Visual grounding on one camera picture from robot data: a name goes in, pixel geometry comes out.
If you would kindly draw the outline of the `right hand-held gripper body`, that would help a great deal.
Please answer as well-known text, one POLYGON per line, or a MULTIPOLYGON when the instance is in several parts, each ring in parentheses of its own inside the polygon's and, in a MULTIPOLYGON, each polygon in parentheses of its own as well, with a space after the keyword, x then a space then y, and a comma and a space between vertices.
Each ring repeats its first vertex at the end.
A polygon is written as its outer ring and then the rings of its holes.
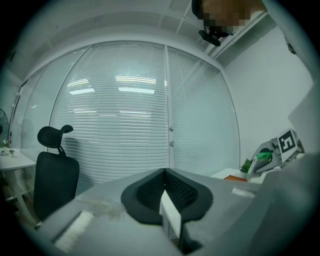
POLYGON ((287 128, 281 132, 271 140, 271 143, 282 163, 291 162, 299 154, 305 153, 301 140, 292 128, 287 128))

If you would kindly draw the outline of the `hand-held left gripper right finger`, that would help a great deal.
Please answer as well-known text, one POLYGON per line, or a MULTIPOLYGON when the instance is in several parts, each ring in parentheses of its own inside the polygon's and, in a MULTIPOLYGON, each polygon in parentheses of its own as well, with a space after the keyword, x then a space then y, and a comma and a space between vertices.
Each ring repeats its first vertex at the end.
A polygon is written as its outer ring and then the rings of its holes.
POLYGON ((165 256, 254 256, 264 183, 165 170, 165 188, 180 214, 179 247, 165 256))

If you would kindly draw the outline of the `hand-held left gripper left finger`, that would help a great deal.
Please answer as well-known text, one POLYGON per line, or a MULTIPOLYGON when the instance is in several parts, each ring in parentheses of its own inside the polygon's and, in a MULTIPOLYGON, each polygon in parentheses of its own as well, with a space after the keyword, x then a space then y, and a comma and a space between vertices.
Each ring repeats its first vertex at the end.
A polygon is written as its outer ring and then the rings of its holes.
POLYGON ((162 226, 136 221, 121 202, 127 186, 153 173, 144 171, 93 186, 50 215, 38 234, 54 244, 84 211, 94 217, 81 221, 83 233, 76 239, 61 239, 63 246, 73 243, 66 256, 180 256, 162 226))

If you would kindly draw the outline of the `small white box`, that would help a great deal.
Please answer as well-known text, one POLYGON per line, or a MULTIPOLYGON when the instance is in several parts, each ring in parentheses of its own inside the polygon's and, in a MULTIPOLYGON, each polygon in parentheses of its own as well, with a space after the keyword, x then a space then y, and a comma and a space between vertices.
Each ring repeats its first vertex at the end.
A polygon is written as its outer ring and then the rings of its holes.
POLYGON ((162 216, 162 227, 170 240, 179 240, 181 232, 181 215, 165 190, 160 199, 159 213, 162 216))

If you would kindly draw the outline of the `white desk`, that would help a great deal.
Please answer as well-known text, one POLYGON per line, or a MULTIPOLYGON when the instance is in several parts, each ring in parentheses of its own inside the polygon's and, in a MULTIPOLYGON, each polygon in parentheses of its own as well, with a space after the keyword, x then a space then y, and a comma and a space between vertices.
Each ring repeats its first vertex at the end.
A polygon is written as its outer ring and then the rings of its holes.
POLYGON ((247 179, 247 182, 255 183, 255 184, 262 184, 264 179, 265 179, 265 176, 266 176, 266 174, 262 174, 261 176, 247 177, 246 173, 241 172, 238 169, 225 168, 225 169, 223 169, 223 170, 221 170, 221 171, 219 171, 219 172, 217 172, 215 174, 212 174, 210 177, 224 180, 224 178, 226 178, 229 175, 247 179))
POLYGON ((37 224, 34 218, 32 217, 27 205, 25 204, 23 198, 23 190, 19 186, 16 171, 22 170, 24 168, 34 167, 36 163, 21 153, 18 149, 14 149, 14 157, 10 157, 9 149, 8 155, 0 155, 0 172, 8 175, 9 183, 12 185, 14 195, 18 201, 18 204, 21 208, 23 215, 26 217, 27 221, 33 227, 37 224))

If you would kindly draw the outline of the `white window blinds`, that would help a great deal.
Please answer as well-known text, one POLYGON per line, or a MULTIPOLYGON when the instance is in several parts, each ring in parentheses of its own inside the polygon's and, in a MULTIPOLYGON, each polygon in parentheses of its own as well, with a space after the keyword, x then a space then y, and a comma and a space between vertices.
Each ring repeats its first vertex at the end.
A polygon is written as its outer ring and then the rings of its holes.
POLYGON ((46 150, 41 128, 73 127, 62 147, 79 162, 78 194, 157 168, 210 176, 240 163, 221 71, 167 45, 114 41, 62 55, 28 78, 16 123, 19 147, 33 160, 46 150))

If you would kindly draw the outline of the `black office chair with headrest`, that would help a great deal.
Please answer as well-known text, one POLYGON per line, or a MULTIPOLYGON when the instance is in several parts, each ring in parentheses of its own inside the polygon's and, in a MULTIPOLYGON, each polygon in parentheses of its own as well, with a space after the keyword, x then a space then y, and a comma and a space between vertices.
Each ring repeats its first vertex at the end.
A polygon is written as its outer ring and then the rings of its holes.
POLYGON ((58 150, 58 154, 42 151, 36 160, 33 208, 40 221, 76 195, 80 165, 76 159, 66 155, 61 145, 63 135, 72 131, 70 125, 64 125, 61 129, 45 126, 37 134, 42 146, 58 150))

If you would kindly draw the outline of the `standing fan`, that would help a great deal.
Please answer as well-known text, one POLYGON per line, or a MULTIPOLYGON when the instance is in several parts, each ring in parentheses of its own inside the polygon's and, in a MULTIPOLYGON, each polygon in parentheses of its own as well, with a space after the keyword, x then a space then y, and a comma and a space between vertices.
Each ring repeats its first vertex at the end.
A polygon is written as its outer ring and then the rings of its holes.
POLYGON ((0 147, 3 147, 3 140, 9 142, 9 121, 6 113, 0 108, 0 147))

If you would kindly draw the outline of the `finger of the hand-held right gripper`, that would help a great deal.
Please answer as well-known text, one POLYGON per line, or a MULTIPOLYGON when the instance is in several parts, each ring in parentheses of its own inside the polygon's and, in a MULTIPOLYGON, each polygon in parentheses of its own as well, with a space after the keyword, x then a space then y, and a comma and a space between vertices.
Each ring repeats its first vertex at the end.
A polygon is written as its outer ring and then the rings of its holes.
POLYGON ((283 162, 280 159, 256 159, 255 165, 254 165, 254 173, 255 174, 261 174, 270 170, 273 170, 277 167, 282 167, 283 162))
POLYGON ((259 153, 274 153, 275 149, 273 147, 272 141, 266 141, 264 143, 262 143, 257 150, 254 152, 253 156, 252 156, 252 160, 259 154, 259 153))

